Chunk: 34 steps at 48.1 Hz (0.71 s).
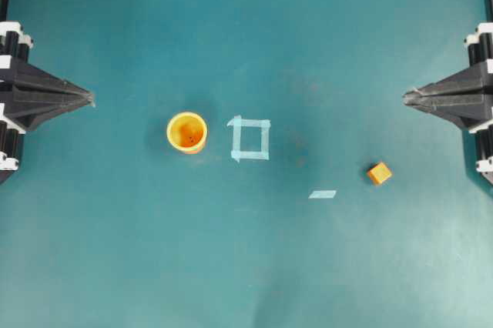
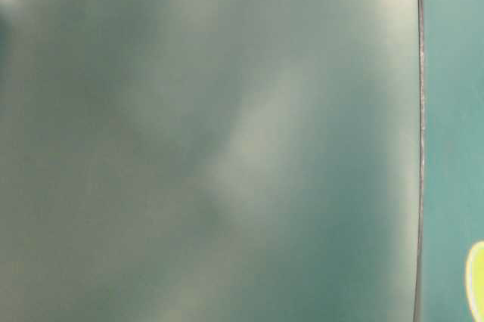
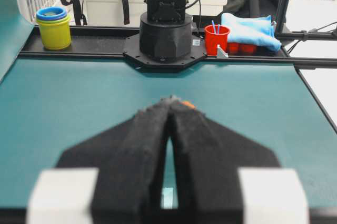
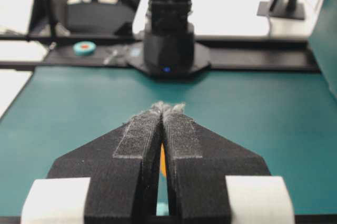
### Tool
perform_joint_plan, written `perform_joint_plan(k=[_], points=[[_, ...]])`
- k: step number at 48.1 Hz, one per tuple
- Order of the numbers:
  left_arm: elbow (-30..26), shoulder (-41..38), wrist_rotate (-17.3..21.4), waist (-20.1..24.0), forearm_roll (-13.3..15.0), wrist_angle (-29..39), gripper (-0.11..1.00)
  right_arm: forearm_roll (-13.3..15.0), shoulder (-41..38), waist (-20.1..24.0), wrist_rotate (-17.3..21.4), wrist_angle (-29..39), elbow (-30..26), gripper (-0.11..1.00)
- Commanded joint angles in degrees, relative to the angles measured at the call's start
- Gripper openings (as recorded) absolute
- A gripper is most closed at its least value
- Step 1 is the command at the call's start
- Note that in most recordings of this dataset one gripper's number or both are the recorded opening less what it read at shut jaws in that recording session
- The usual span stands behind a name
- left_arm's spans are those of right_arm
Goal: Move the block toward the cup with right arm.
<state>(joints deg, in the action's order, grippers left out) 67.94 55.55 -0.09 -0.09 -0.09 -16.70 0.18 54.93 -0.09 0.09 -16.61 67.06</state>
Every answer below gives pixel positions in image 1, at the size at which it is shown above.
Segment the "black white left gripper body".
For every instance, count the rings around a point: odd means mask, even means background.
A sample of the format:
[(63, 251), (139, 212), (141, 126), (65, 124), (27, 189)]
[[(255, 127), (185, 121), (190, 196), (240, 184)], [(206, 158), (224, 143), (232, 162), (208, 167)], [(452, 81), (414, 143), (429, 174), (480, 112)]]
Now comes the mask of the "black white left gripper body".
[[(33, 47), (32, 37), (19, 22), (1, 21), (1, 70), (12, 66), (14, 58), (27, 62)], [(22, 162), (26, 131), (6, 116), (6, 97), (1, 97), (1, 184), (6, 182)]]

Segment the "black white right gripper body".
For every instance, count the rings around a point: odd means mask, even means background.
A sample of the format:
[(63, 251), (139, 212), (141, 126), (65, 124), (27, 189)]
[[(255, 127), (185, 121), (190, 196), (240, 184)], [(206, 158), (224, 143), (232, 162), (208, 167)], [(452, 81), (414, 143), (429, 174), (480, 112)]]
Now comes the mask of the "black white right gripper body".
[(476, 171), (492, 184), (492, 23), (480, 23), (465, 39), (470, 66), (479, 72), (485, 116), (468, 130), (475, 137)]

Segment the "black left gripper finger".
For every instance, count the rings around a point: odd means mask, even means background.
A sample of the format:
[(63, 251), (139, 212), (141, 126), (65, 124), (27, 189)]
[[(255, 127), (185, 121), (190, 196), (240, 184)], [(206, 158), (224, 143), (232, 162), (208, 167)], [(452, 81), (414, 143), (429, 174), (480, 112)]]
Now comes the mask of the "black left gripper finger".
[(1, 99), (7, 99), (13, 89), (27, 92), (51, 92), (79, 95), (92, 99), (92, 93), (66, 79), (60, 79), (21, 59), (1, 59)]
[(41, 92), (16, 87), (11, 91), (1, 91), (1, 104), (4, 105), (2, 115), (25, 131), (34, 131), (50, 119), (92, 105), (93, 102), (91, 92)]

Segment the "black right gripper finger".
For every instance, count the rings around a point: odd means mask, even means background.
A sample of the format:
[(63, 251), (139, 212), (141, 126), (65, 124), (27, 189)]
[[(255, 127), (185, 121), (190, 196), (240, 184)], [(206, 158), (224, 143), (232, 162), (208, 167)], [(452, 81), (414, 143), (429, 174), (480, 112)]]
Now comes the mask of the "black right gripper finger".
[(420, 95), (413, 91), (404, 94), (403, 100), (406, 106), (447, 120), (462, 130), (492, 120), (492, 95)]
[(438, 82), (414, 88), (403, 95), (405, 102), (422, 97), (492, 94), (492, 59), (478, 62)]

